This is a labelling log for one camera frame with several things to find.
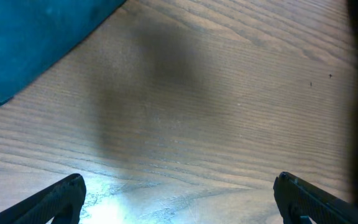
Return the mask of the navy blue shorts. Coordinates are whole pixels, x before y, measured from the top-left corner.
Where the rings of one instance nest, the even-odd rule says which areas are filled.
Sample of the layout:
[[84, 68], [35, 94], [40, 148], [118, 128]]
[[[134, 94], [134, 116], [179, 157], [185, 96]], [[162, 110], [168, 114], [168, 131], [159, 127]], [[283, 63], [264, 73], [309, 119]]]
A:
[[0, 0], [0, 106], [30, 85], [125, 0]]

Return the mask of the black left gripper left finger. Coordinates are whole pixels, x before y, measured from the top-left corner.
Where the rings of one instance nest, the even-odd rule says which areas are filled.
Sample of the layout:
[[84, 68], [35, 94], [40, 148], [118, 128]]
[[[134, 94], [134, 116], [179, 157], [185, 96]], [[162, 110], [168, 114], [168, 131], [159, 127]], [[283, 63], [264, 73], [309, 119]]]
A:
[[0, 224], [78, 224], [85, 197], [83, 176], [71, 174], [0, 212]]

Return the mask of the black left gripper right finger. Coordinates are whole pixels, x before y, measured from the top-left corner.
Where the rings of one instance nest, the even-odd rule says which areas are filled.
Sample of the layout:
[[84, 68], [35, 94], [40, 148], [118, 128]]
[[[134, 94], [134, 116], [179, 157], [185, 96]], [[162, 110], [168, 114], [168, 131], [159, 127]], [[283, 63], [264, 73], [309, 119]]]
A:
[[358, 224], [358, 208], [289, 172], [276, 177], [273, 191], [284, 224]]

